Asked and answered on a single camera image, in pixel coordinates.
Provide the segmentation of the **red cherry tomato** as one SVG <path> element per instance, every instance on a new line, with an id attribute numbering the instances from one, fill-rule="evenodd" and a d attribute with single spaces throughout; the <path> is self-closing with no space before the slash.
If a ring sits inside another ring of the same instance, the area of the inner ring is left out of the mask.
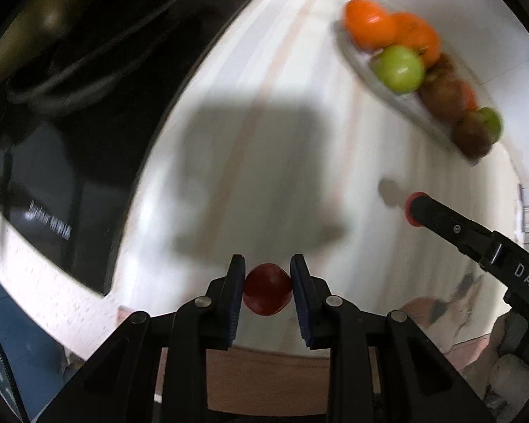
<path id="1" fill-rule="evenodd" d="M 424 192 L 414 192 L 406 200 L 404 205 L 404 213 L 406 221 L 413 227 L 422 227 L 423 224 L 415 218 L 414 203 L 419 198 L 426 198 L 427 194 Z"/>
<path id="2" fill-rule="evenodd" d="M 259 316 L 272 316 L 284 309 L 292 297 L 290 276 L 277 264 L 260 264 L 246 276 L 243 301 Z"/>

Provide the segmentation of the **large orange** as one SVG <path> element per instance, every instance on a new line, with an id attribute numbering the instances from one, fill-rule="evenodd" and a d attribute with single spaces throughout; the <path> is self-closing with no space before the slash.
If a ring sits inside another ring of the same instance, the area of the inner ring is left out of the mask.
<path id="1" fill-rule="evenodd" d="M 426 69 L 432 67 L 440 57 L 440 39 L 433 27 L 411 12 L 394 12 L 391 17 L 396 26 L 394 43 L 418 54 Z"/>

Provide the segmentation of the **calico cat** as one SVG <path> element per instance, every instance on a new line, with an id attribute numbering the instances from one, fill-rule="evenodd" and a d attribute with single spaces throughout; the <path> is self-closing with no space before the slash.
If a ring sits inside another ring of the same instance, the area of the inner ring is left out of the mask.
<path id="1" fill-rule="evenodd" d="M 448 300 L 419 297 L 406 303 L 401 310 L 421 328 L 441 353 L 449 353 L 461 330 L 470 323 L 483 277 L 468 273 Z"/>

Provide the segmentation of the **green apple right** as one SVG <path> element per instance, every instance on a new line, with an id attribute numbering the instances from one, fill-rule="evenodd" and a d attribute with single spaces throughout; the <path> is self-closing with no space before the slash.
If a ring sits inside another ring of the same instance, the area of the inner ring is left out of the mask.
<path id="1" fill-rule="evenodd" d="M 482 107 L 478 112 L 484 117 L 484 123 L 489 131 L 492 143 L 497 143 L 504 132 L 504 123 L 501 114 L 491 107 Z"/>

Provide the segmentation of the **green apple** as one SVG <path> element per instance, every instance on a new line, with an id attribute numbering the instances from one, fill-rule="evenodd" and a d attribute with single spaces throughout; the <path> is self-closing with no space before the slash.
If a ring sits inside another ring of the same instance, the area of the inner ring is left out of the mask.
<path id="1" fill-rule="evenodd" d="M 501 114 L 491 107 L 482 107 L 478 112 L 484 117 L 484 123 L 489 131 L 492 143 L 497 143 L 504 132 L 504 123 Z"/>
<path id="2" fill-rule="evenodd" d="M 401 45 L 392 45 L 375 55 L 371 60 L 371 69 L 383 85 L 395 94 L 416 91 L 425 77 L 425 66 L 420 56 Z"/>

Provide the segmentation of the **brown red apple right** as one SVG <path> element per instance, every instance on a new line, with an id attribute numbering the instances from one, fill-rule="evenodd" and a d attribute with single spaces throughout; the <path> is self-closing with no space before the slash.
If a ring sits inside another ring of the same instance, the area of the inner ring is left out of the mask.
<path id="1" fill-rule="evenodd" d="M 492 137 L 485 124 L 485 117 L 477 111 L 463 114 L 462 119 L 452 127 L 451 140 L 471 160 L 485 157 L 492 147 Z"/>

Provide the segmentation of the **brown red apple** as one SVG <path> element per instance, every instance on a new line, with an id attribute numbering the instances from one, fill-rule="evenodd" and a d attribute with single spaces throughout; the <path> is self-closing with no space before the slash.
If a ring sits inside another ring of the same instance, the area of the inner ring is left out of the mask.
<path id="1" fill-rule="evenodd" d="M 485 117 L 477 111 L 463 114 L 462 119 L 452 127 L 451 140 L 471 160 L 485 157 L 492 147 L 492 137 L 485 124 Z"/>
<path id="2" fill-rule="evenodd" d="M 452 72 L 428 74 L 418 95 L 436 121 L 454 125 L 461 120 L 464 112 L 462 81 Z"/>

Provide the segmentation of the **brown red apple left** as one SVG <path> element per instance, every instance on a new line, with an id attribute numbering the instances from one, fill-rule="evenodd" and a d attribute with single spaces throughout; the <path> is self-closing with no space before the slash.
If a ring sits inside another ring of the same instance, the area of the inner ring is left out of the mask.
<path id="1" fill-rule="evenodd" d="M 454 125 L 461 120 L 464 112 L 462 81 L 452 72 L 428 74 L 418 95 L 436 121 Z"/>

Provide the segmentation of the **dark small orange back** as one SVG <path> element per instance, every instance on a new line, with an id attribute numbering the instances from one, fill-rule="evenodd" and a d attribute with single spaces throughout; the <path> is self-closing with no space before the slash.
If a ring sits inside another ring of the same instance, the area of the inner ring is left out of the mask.
<path id="1" fill-rule="evenodd" d="M 440 75 L 454 72 L 455 66 L 453 61 L 446 53 L 441 53 L 439 59 L 426 70 L 427 75 Z"/>

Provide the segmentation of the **green apple left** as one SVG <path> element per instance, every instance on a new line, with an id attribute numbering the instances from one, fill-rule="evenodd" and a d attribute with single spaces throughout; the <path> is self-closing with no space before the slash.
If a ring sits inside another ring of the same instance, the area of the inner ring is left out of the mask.
<path id="1" fill-rule="evenodd" d="M 416 91 L 425 77 L 425 66 L 420 56 L 401 45 L 392 45 L 375 55 L 371 60 L 371 69 L 383 85 L 395 94 Z"/>

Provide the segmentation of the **floral white fruit plate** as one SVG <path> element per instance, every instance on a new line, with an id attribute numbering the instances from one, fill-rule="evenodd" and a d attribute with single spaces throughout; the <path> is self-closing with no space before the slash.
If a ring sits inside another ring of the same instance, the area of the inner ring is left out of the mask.
<path id="1" fill-rule="evenodd" d="M 421 102 L 417 92 L 396 94 L 391 91 L 383 84 L 372 69 L 373 56 L 365 51 L 361 51 L 354 44 L 353 39 L 340 22 L 333 24 L 333 30 L 337 46 L 343 58 L 346 59 L 353 71 L 355 71 L 358 77 L 378 98 L 399 111 L 403 117 L 407 117 L 413 124 L 422 129 L 428 136 L 431 136 L 441 146 L 462 154 L 472 165 L 476 165 L 482 158 L 489 154 L 492 145 L 483 146 L 482 149 L 486 149 L 486 152 L 481 152 L 476 156 L 469 157 L 463 153 L 461 148 L 452 140 L 453 127 L 451 124 L 436 120 Z"/>

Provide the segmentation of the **black induction cooktop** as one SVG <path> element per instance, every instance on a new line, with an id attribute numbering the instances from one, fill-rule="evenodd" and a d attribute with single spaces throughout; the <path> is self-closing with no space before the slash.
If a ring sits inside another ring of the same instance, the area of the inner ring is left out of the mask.
<path id="1" fill-rule="evenodd" d="M 166 113 L 251 0 L 73 0 L 59 37 L 0 79 L 0 231 L 109 292 Z"/>

